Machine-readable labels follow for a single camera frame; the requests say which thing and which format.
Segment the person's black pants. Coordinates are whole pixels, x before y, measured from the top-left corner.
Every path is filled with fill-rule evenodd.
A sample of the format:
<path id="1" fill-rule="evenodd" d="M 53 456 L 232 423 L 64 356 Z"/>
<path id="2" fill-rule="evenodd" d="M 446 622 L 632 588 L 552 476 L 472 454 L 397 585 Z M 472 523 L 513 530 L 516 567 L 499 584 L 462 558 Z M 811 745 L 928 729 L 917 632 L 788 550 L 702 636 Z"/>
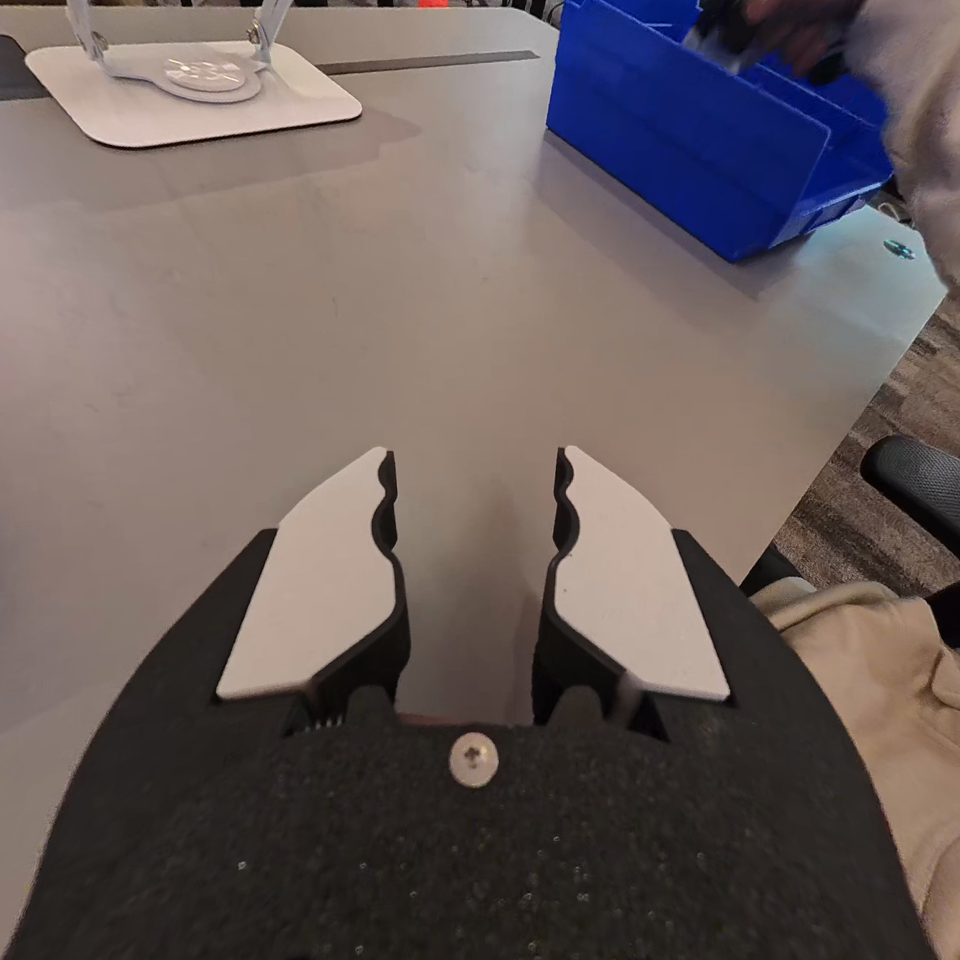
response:
<path id="1" fill-rule="evenodd" d="M 780 551 L 775 543 L 770 543 L 756 563 L 740 583 L 739 589 L 750 597 L 766 587 L 788 578 L 803 576 L 796 566 Z"/>

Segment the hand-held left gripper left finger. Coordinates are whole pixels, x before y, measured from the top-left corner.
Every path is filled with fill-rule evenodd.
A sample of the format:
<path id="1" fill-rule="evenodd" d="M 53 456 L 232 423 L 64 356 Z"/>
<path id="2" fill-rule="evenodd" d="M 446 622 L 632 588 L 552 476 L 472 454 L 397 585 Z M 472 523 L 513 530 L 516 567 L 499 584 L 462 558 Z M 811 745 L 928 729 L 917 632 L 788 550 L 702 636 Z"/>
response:
<path id="1" fill-rule="evenodd" d="M 397 698 L 411 653 L 394 453 L 374 447 L 279 523 L 219 679 L 222 701 L 282 693 L 345 712 L 355 690 Z"/>

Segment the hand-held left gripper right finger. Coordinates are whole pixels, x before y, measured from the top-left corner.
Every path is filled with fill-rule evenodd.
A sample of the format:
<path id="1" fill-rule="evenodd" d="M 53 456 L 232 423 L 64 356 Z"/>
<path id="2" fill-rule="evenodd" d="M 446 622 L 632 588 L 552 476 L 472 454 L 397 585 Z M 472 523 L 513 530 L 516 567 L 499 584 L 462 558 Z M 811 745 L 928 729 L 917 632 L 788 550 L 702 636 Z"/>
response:
<path id="1" fill-rule="evenodd" d="M 534 724 L 585 688 L 602 719 L 633 726 L 651 695 L 724 704 L 721 659 L 670 522 L 580 447 L 557 452 L 555 555 L 532 665 Z"/>

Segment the person's right forearm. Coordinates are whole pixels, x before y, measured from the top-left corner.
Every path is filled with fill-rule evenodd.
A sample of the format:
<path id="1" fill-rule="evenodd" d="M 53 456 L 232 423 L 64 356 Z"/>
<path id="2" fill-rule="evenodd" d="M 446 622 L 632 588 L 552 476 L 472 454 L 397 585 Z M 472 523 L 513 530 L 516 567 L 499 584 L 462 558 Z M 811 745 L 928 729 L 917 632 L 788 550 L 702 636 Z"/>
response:
<path id="1" fill-rule="evenodd" d="M 915 230 L 959 290 L 959 3 L 868 1 L 846 42 L 854 76 L 883 101 L 882 140 Z"/>

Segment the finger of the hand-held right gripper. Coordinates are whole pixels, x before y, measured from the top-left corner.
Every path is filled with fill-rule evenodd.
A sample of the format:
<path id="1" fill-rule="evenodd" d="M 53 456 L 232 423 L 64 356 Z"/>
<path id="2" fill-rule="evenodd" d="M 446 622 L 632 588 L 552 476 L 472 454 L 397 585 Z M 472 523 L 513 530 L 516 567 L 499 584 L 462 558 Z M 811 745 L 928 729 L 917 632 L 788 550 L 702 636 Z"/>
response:
<path id="1" fill-rule="evenodd" d="M 746 53 L 720 53 L 698 50 L 698 19 L 687 32 L 681 45 L 684 49 L 697 54 L 697 56 L 714 64 L 714 66 L 722 68 L 732 76 L 738 76 L 754 66 L 762 58 L 762 44 L 759 41 L 759 33 L 757 33 L 754 45 L 751 46 Z"/>

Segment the black office chair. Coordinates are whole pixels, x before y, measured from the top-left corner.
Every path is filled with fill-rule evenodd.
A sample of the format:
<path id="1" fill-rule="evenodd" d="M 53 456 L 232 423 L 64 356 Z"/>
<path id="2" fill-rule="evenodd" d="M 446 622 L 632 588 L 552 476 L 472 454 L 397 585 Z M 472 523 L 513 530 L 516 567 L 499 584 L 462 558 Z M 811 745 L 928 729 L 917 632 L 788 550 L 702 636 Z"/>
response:
<path id="1" fill-rule="evenodd" d="M 860 475 L 955 557 L 959 556 L 959 459 L 917 438 L 874 443 Z"/>

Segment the blue plastic bin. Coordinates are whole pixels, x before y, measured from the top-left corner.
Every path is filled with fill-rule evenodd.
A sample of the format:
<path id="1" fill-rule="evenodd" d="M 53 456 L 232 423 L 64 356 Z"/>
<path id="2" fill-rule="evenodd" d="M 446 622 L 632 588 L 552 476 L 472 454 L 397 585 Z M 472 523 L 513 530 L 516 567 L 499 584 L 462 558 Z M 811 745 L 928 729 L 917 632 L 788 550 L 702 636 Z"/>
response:
<path id="1" fill-rule="evenodd" d="M 893 177 L 886 109 L 769 56 L 733 75 L 683 44 L 697 2 L 565 2 L 547 128 L 728 262 L 859 210 Z"/>

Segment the instruction sheet on stand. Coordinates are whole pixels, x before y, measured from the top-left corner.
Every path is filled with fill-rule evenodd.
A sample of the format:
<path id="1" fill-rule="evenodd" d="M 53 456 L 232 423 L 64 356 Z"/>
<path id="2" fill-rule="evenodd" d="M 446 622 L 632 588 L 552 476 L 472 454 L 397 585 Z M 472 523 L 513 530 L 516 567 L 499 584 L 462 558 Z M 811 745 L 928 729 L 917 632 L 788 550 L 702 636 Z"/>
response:
<path id="1" fill-rule="evenodd" d="M 70 1 L 75 44 L 26 67 L 90 140 L 142 150 L 352 122 L 354 95 L 277 43 L 290 1 L 258 6 L 243 41 L 110 44 L 90 2 Z"/>

